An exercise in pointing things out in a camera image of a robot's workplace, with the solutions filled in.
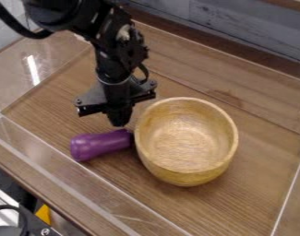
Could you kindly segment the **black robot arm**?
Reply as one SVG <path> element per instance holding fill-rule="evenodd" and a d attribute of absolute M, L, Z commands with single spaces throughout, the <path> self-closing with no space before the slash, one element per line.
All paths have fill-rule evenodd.
<path fill-rule="evenodd" d="M 67 30 L 94 48 L 96 82 L 75 99 L 78 114 L 100 112 L 111 125 L 124 126 L 135 104 L 152 99 L 156 88 L 148 77 L 134 76 L 135 70 L 150 72 L 143 65 L 148 47 L 131 15 L 110 0 L 23 0 L 23 5 L 44 30 Z"/>

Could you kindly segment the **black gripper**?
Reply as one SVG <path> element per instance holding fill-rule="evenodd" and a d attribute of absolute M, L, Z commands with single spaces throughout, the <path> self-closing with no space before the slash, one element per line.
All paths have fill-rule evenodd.
<path fill-rule="evenodd" d="M 134 76 L 118 84 L 106 84 L 99 80 L 74 100 L 78 115 L 106 113 L 111 125 L 122 127 L 130 122 L 134 105 L 155 98 L 155 89 L 155 80 L 139 80 Z"/>

